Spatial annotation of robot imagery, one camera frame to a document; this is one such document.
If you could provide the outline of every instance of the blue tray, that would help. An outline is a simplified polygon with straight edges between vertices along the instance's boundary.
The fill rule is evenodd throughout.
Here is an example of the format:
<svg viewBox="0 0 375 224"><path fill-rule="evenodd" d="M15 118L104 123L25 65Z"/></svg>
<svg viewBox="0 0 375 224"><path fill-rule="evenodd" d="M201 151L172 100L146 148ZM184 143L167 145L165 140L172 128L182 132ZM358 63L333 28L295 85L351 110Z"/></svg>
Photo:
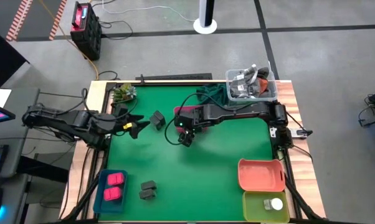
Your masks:
<svg viewBox="0 0 375 224"><path fill-rule="evenodd" d="M121 186L122 197L121 199L114 200L114 201L105 201L103 199L103 192L105 189L108 189L110 186L107 184L107 176L109 174L115 174L121 172L124 175L124 184ZM98 190L95 197L95 203L93 204L93 211L95 213L122 213L123 212L123 205L124 205L124 198L126 194L126 180L128 177L128 173L125 170L102 170L99 175L99 183L98 183Z"/></svg>

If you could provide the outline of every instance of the red block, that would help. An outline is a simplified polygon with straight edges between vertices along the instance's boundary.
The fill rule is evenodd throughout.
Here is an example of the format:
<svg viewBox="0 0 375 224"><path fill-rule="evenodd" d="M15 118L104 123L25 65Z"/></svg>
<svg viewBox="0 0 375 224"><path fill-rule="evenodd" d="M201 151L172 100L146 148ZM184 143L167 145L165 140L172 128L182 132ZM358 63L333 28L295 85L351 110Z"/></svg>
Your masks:
<svg viewBox="0 0 375 224"><path fill-rule="evenodd" d="M104 198L106 201L116 200L121 197L121 189L119 187L112 187L104 191Z"/></svg>
<svg viewBox="0 0 375 224"><path fill-rule="evenodd" d="M118 185L124 183L124 175L122 173L109 174L107 176L107 184Z"/></svg>

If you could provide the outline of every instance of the red power station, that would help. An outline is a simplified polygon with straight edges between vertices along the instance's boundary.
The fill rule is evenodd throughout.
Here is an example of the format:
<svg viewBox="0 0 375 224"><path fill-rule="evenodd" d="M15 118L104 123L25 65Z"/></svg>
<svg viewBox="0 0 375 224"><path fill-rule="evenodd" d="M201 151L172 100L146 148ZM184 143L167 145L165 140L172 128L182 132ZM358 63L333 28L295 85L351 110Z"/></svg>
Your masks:
<svg viewBox="0 0 375 224"><path fill-rule="evenodd" d="M90 3L75 2L71 39L90 60L100 58L102 27Z"/></svg>

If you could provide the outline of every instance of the red tray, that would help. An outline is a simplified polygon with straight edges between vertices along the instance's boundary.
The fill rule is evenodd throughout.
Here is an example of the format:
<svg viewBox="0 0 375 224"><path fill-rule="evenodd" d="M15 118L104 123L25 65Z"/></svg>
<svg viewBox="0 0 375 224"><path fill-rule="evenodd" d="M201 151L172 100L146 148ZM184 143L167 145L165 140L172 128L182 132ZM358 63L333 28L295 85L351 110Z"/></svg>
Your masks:
<svg viewBox="0 0 375 224"><path fill-rule="evenodd" d="M197 106L183 106L181 111L189 112L196 107L198 107L198 105ZM180 109L180 106L177 106L177 107L174 108L174 115L176 115L176 113L179 111L179 109ZM183 133L183 128L176 127L176 131L178 133Z"/></svg>
<svg viewBox="0 0 375 224"><path fill-rule="evenodd" d="M285 188L283 166L279 160L239 161L239 184L245 191L281 192Z"/></svg>

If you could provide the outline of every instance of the concrete floor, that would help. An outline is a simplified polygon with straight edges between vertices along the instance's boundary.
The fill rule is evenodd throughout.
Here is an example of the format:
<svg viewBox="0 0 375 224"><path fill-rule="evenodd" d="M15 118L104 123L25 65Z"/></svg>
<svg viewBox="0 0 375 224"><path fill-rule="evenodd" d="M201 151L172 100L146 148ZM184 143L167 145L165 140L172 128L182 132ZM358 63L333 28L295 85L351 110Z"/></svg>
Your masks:
<svg viewBox="0 0 375 224"><path fill-rule="evenodd" d="M260 3L267 27L375 24L375 0L261 0ZM123 11L154 5L171 6L188 18L197 17L196 1L119 0L106 7ZM73 6L74 1L68 0L61 20L66 30ZM100 8L95 7L102 20L124 19L137 32L192 27L167 9L109 15ZM251 0L216 1L214 18L219 27L259 27ZM120 24L104 32L126 30ZM375 125L363 129L358 124L358 113L365 107L363 99L375 93L375 29L273 32L268 36L279 77L293 80L303 122L314 130L308 142L327 217L335 221L375 223ZM79 95L94 79L89 64L65 40L11 44L33 67L25 75L14 77L7 87L38 86L42 91ZM260 66L268 63L261 33L102 39L101 56L95 62L99 71L114 70L123 80L135 79L140 74L206 72L211 72L214 79L223 79L228 69L244 68L253 62ZM40 101L67 109L78 99L42 95ZM37 146L39 153L66 150L65 146L47 142L30 144Z"/></svg>

